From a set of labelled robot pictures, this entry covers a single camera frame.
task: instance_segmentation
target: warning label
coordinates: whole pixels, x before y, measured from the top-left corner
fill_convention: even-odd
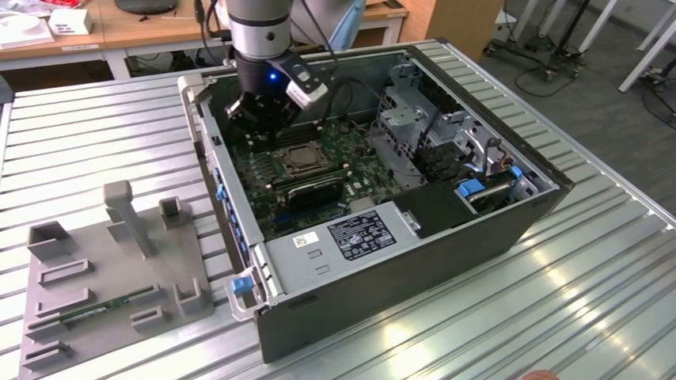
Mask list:
[[[358,259],[397,242],[376,211],[328,226],[328,232],[348,260]]]

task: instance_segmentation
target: white sticker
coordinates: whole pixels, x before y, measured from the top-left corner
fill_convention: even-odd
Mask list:
[[[98,49],[98,44],[73,45],[73,46],[61,47],[62,51],[76,51],[76,50],[89,50],[89,49]]]
[[[296,248],[304,247],[305,245],[312,244],[316,241],[318,241],[318,236],[316,232],[309,232],[293,238],[293,244],[296,245]]]

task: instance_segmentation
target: metal slotted table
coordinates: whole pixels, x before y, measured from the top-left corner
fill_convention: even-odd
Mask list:
[[[190,202],[216,312],[49,378],[502,379],[529,368],[561,379],[676,375],[673,216],[454,48],[417,46],[577,183],[512,250],[264,364],[254,327],[226,305],[232,269],[177,75],[20,93],[0,125],[0,380],[17,376],[28,226],[104,220],[97,187],[121,178],[137,210],[169,195]]]

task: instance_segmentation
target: gray floor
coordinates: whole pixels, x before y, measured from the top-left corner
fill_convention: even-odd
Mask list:
[[[540,1],[530,18],[536,25],[548,1]],[[574,10],[568,3],[549,33],[557,42]],[[509,0],[508,12],[521,14],[526,0]],[[586,11],[581,18],[570,46],[577,47],[596,20]],[[534,32],[528,28],[521,41]],[[642,107],[642,86],[637,83],[626,93],[617,87],[636,66],[642,53],[636,51],[644,36],[613,23],[605,29],[584,56],[586,67],[577,80],[554,96],[533,97],[514,86],[514,76],[536,64],[506,52],[484,57],[480,65],[530,103],[550,121],[594,153],[610,167],[676,214],[676,130],[668,128]],[[674,57],[665,51],[653,65],[661,67]],[[533,93],[549,93],[569,79],[556,78],[545,83],[540,77],[526,75],[520,84]],[[664,93],[676,106],[676,82]],[[650,109],[668,118],[668,110],[648,95]]]

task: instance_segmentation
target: gray 3d-printed stand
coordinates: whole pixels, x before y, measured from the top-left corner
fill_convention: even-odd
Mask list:
[[[104,186],[110,222],[32,226],[18,378],[33,380],[213,312],[190,206],[138,214],[128,181]]]

